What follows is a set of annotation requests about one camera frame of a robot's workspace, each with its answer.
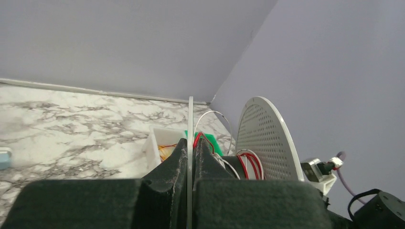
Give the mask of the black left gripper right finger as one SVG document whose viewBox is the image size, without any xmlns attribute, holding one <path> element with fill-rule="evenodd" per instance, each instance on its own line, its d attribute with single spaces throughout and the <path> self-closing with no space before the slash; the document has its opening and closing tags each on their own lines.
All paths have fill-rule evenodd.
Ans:
<svg viewBox="0 0 405 229">
<path fill-rule="evenodd" d="M 205 139 L 193 150 L 195 229 L 330 229 L 317 189 L 294 180 L 237 179 L 213 157 Z"/>
</svg>

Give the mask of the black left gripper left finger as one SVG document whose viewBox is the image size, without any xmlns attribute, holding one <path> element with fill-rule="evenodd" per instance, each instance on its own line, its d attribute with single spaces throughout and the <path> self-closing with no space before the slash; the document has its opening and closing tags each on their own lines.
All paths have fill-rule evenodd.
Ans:
<svg viewBox="0 0 405 229">
<path fill-rule="evenodd" d="M 17 196 L 4 229 L 184 229 L 187 140 L 142 178 L 39 180 Z"/>
</svg>

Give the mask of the grey perforated cable spool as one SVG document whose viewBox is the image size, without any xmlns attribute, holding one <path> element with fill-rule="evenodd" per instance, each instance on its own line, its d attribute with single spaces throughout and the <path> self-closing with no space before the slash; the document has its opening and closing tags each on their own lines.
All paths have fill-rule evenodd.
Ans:
<svg viewBox="0 0 405 229">
<path fill-rule="evenodd" d="M 187 226 L 192 226 L 194 184 L 193 137 L 197 123 L 189 121 L 187 143 Z M 251 98 L 242 110 L 234 153 L 213 157 L 237 179 L 304 181 L 291 134 L 280 112 L 266 98 Z"/>
</svg>

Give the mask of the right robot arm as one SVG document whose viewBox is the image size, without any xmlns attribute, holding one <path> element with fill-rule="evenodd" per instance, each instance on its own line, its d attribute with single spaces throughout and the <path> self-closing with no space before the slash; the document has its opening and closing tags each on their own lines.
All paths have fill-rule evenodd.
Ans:
<svg viewBox="0 0 405 229">
<path fill-rule="evenodd" d="M 374 197 L 352 213 L 353 202 L 369 195 Z M 405 202 L 379 189 L 371 189 L 354 196 L 347 210 L 349 219 L 328 211 L 333 229 L 403 229 L 405 227 Z"/>
</svg>

